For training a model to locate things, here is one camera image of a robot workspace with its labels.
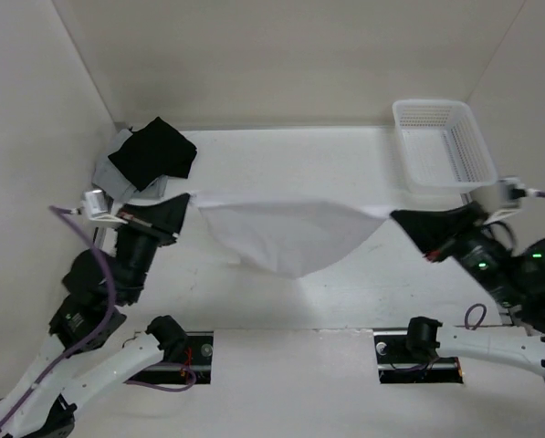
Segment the white tank top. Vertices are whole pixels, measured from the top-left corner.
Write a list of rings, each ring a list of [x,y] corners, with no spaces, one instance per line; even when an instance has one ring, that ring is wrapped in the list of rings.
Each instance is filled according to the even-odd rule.
[[[248,265],[301,278],[341,261],[390,217],[389,205],[318,197],[199,191],[192,204],[211,236]]]

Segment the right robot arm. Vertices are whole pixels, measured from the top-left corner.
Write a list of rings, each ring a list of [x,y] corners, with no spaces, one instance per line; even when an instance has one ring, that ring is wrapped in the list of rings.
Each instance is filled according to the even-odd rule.
[[[484,360],[545,378],[545,238],[516,252],[512,229],[476,202],[437,212],[396,209],[390,217],[428,262],[455,260],[514,322],[534,332],[509,339],[414,317],[403,340],[405,354],[424,364],[450,357]]]

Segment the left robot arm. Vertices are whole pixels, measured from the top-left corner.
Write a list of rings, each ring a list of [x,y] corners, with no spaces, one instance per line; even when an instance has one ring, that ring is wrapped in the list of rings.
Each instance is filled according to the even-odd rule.
[[[125,204],[113,214],[104,197],[90,191],[79,207],[49,208],[89,248],[62,279],[68,294],[35,360],[0,400],[0,436],[66,437],[79,411],[105,391],[182,358],[187,333],[172,317],[160,316],[125,349],[75,376],[87,355],[125,322],[120,309],[138,302],[157,250],[176,243],[191,200],[182,193],[153,205]]]

